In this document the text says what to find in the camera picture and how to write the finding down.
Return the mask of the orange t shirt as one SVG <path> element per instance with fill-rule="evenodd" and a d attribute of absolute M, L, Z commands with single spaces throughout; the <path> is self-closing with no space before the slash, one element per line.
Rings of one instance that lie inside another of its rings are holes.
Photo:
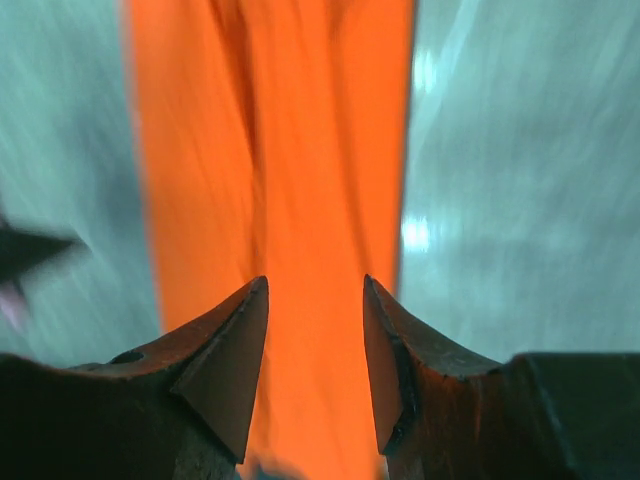
<path fill-rule="evenodd" d="M 413 3 L 122 8 L 166 328 L 266 276 L 250 458 L 375 478 L 362 287 L 396 283 Z"/>

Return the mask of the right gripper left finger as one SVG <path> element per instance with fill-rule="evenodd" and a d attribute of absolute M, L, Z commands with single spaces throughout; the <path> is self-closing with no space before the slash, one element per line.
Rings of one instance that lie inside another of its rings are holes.
<path fill-rule="evenodd" d="M 219 306 L 105 364 L 1 358 L 5 479 L 230 479 L 244 461 L 269 289 Z"/>

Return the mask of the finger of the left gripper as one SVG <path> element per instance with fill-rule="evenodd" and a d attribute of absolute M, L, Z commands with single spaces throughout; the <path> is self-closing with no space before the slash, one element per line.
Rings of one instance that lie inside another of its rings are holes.
<path fill-rule="evenodd" d="M 1 279 L 14 280 L 39 265 L 79 247 L 77 238 L 1 226 Z"/>

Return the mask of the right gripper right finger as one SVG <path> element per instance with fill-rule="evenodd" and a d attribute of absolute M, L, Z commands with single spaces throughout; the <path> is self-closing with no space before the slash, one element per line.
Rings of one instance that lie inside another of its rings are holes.
<path fill-rule="evenodd" d="M 379 452 L 393 479 L 635 479 L 639 357 L 523 353 L 499 363 L 363 285 Z"/>

